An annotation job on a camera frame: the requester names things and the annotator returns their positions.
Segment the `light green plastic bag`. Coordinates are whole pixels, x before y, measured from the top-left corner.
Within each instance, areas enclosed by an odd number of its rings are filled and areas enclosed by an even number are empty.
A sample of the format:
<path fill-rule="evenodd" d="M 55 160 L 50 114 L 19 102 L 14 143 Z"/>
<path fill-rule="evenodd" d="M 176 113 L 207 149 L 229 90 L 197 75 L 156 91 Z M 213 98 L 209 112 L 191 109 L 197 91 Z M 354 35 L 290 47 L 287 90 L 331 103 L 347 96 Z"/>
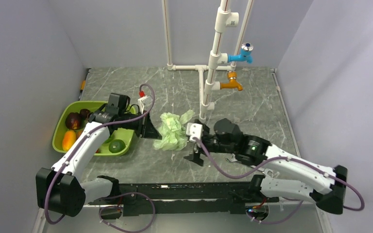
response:
<path fill-rule="evenodd" d="M 161 114 L 161 125 L 158 132 L 162 139 L 155 140 L 153 147 L 155 150 L 182 150 L 187 145 L 186 124 L 192 119 L 195 112 L 188 110 L 184 114 L 173 113 Z"/>

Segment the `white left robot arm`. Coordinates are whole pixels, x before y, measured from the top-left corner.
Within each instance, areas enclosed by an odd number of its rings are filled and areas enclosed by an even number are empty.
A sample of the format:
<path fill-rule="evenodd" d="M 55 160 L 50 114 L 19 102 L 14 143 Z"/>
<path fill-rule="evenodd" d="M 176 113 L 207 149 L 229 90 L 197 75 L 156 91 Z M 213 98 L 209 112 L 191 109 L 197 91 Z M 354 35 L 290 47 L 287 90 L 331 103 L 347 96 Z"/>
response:
<path fill-rule="evenodd" d="M 67 153 L 51 168 L 41 168 L 35 177 L 37 203 L 44 210 L 48 222 L 49 212 L 64 216 L 76 216 L 83 206 L 97 199 L 109 204 L 119 200 L 119 181 L 101 175 L 95 180 L 81 183 L 79 178 L 91 158 L 101 145 L 118 129 L 133 130 L 139 138 L 161 139 L 152 124 L 150 111 L 155 96 L 147 96 L 143 91 L 137 100 L 139 112 L 128 113 L 130 98 L 112 93 L 107 103 L 90 114 L 85 128 Z"/>

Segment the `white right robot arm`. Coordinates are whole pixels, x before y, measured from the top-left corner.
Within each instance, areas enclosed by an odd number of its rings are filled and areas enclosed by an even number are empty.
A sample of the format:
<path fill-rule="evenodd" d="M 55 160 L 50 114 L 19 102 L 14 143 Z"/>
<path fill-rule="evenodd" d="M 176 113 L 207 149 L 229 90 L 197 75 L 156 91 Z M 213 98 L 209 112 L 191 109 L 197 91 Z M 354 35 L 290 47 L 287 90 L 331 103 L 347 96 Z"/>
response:
<path fill-rule="evenodd" d="M 314 203 L 331 214 L 343 213 L 348 176 L 346 167 L 321 166 L 299 158 L 264 138 L 243 133 L 237 124 L 226 118 L 215 123 L 214 132 L 210 134 L 210 129 L 199 120 L 188 123 L 186 135 L 195 145 L 186 159 L 203 166 L 202 154 L 232 154 L 243 165 L 271 169 L 290 177 L 281 180 L 256 175 L 248 188 L 253 201 L 284 197 Z"/>

